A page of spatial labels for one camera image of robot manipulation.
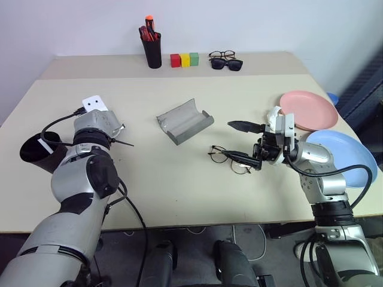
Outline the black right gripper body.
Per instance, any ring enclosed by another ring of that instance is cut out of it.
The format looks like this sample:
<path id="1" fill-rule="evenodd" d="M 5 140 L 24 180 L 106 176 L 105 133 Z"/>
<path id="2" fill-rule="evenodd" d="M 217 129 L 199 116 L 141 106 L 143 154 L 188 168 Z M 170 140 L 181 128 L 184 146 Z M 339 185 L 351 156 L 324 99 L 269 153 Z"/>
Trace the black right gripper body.
<path id="1" fill-rule="evenodd" d="M 276 141 L 276 135 L 264 130 L 259 130 L 256 133 L 262 136 L 253 146 L 255 164 L 262 164 L 264 161 L 275 161 L 281 151 Z"/>

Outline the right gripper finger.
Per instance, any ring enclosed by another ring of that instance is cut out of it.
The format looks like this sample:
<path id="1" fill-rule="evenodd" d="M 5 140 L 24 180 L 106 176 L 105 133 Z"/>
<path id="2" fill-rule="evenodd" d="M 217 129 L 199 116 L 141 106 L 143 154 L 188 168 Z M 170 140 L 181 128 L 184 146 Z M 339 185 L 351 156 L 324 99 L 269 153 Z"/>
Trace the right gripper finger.
<path id="1" fill-rule="evenodd" d="M 262 161 L 255 158 L 250 157 L 248 154 L 244 152 L 239 151 L 228 151 L 224 150 L 222 151 L 222 154 L 224 154 L 227 158 L 239 163 L 244 164 L 246 166 L 249 166 L 255 170 L 261 170 L 262 169 Z"/>
<path id="2" fill-rule="evenodd" d="M 256 124 L 249 121 L 230 121 L 227 123 L 240 132 L 264 133 L 266 126 L 264 124 Z"/>

